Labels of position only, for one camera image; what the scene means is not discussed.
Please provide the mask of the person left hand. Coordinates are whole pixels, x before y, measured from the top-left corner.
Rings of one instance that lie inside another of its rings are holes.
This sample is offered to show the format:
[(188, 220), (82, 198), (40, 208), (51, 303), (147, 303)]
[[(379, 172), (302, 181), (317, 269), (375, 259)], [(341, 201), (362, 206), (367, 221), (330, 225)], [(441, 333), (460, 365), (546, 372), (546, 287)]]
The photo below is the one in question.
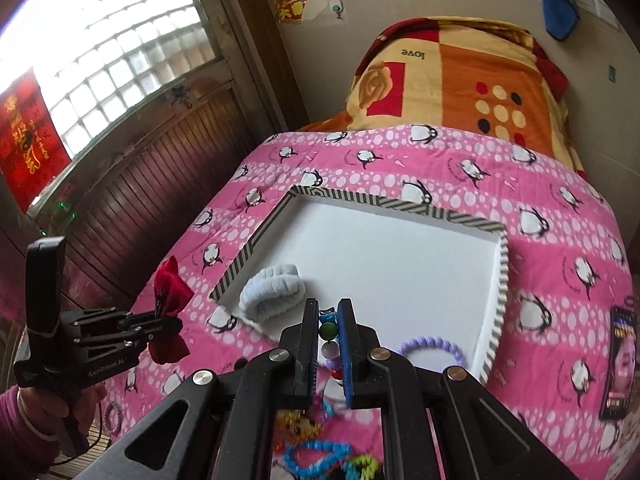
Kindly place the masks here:
[(81, 391), (72, 410), (55, 393), (39, 388), (19, 388), (17, 400), (26, 419), (40, 434), (53, 436), (55, 425), (73, 413), (79, 431), (86, 436), (96, 417), (98, 404), (105, 397), (105, 385), (99, 382)]

